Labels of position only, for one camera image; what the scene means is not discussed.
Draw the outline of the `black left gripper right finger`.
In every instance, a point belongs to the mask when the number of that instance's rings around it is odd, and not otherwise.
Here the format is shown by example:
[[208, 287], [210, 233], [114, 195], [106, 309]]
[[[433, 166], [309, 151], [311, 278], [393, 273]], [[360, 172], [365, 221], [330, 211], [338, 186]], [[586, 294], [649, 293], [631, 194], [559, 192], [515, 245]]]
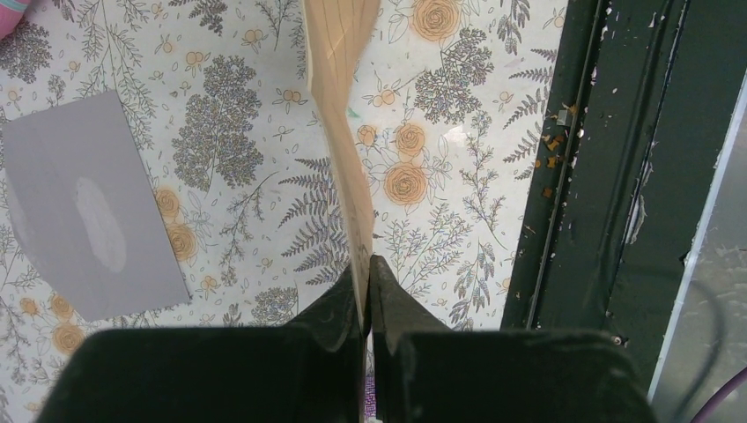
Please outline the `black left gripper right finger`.
[[589, 330], [457, 331], [369, 272], [377, 416], [384, 422], [652, 422], [636, 370]]

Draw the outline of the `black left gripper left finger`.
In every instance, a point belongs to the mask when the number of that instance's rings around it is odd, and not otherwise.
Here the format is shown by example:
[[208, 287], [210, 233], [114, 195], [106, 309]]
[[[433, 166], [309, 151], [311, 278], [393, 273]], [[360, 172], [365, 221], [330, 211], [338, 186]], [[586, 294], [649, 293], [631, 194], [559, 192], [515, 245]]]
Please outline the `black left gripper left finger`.
[[280, 326], [97, 332], [38, 421], [360, 422], [364, 341], [344, 271]]

